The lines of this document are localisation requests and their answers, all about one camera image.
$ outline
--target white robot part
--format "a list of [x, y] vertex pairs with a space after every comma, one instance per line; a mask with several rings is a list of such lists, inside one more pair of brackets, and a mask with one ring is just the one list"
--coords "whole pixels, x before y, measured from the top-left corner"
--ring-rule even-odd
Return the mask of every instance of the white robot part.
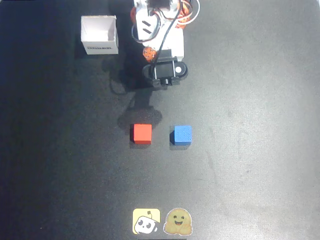
[[[177, 15], [178, 0], [163, 0], [163, 7], [155, 7], [158, 0], [134, 0], [136, 7], [136, 28], [138, 39], [145, 47], [158, 51], [172, 19]], [[170, 29], [163, 44], [163, 50], [171, 50], [172, 57], [181, 62], [185, 56], [184, 32], [176, 28], [178, 21]]]

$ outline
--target smiling face sticker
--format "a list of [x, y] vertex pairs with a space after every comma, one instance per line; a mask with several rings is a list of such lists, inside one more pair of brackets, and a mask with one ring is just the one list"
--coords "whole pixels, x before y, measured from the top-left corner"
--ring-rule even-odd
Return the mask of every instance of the smiling face sticker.
[[134, 234], [151, 234], [158, 230], [160, 211], [156, 208], [136, 208], [132, 216]]
[[153, 231], [157, 231], [158, 228], [156, 227], [156, 221], [148, 218], [146, 216], [139, 217], [138, 221], [134, 226], [134, 230], [138, 234], [150, 234]]
[[163, 231], [170, 235], [191, 235], [192, 225], [190, 213], [183, 208], [175, 208], [171, 210], [166, 216]]

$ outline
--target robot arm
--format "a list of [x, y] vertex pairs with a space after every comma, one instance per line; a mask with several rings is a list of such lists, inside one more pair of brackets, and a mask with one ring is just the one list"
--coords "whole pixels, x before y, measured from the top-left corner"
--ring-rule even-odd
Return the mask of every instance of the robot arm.
[[131, 11], [132, 37], [145, 47], [143, 55], [151, 63], [144, 76], [153, 86], [178, 84], [188, 74], [184, 58], [184, 33], [200, 11], [193, 15], [192, 0], [134, 0]]

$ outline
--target wire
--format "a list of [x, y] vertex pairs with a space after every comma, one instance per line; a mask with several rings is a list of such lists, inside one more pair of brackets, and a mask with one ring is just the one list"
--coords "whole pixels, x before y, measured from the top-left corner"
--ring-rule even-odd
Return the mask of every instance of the wire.
[[199, 2], [199, 0], [196, 0], [196, 2], [198, 3], [198, 12], [194, 16], [194, 18], [192, 18], [190, 21], [187, 21], [187, 22], [179, 22], [178, 23], [179, 25], [188, 25], [188, 24], [192, 23], [194, 20], [196, 20], [196, 18], [198, 17], [198, 15], [200, 13], [200, 2]]
[[132, 35], [132, 38], [139, 44], [143, 44], [143, 43], [146, 43], [146, 42], [149, 42], [151, 40], [153, 40], [159, 33], [159, 30], [160, 30], [160, 27], [161, 27], [161, 20], [160, 20], [160, 17], [158, 14], [155, 14], [156, 15], [156, 18], [157, 18], [157, 24], [156, 24], [156, 27], [154, 29], [154, 32], [152, 33], [151, 37], [148, 38], [148, 39], [144, 39], [144, 40], [140, 40], [138, 38], [135, 37], [135, 34], [134, 34], [134, 29], [135, 27], [137, 27], [137, 24], [133, 24], [132, 25], [132, 28], [131, 28], [131, 35]]
[[168, 34], [169, 34], [172, 26], [175, 24], [176, 20], [178, 19], [179, 15], [180, 15], [180, 12], [181, 12], [181, 9], [182, 9], [182, 7], [183, 7], [181, 0], [178, 0], [178, 1], [179, 1], [180, 9], [178, 9], [178, 12], [177, 12], [176, 16], [174, 17], [173, 21], [171, 22], [169, 28], [167, 29], [167, 31], [166, 31], [166, 33], [165, 33], [165, 35], [164, 35], [164, 37], [163, 37], [162, 43], [161, 43], [161, 45], [160, 45], [159, 51], [157, 52], [157, 54], [156, 54], [156, 56], [155, 56], [154, 62], [153, 62], [153, 64], [152, 64], [152, 65], [153, 65], [153, 67], [152, 67], [152, 76], [153, 76], [154, 73], [155, 73], [157, 61], [158, 61], [159, 56], [160, 56], [160, 54], [161, 54], [162, 48], [164, 47], [166, 38], [167, 38], [167, 36], [168, 36]]
[[[191, 15], [192, 15], [192, 13], [193, 13], [193, 7], [192, 7], [192, 5], [191, 5], [188, 1], [186, 1], [186, 0], [181, 0], [181, 2], [182, 2], [182, 3], [185, 3], [186, 5], [188, 5], [188, 8], [189, 8], [189, 10], [190, 10], [190, 13], [189, 13], [188, 15], [185, 15], [185, 16], [182, 16], [182, 17], [178, 17], [179, 21], [191, 17]], [[157, 8], [157, 11], [159, 11], [165, 19], [167, 19], [167, 20], [173, 20], [173, 18], [166, 17], [166, 15], [164, 14], [164, 12], [163, 12], [160, 8]]]

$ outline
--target hugging face sticker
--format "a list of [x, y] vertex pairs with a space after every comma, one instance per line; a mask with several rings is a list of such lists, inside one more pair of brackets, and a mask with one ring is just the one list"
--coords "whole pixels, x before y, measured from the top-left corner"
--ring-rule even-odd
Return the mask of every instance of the hugging face sticker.
[[188, 236], [192, 234], [190, 213], [183, 208], [175, 208], [166, 216], [163, 231], [166, 234]]

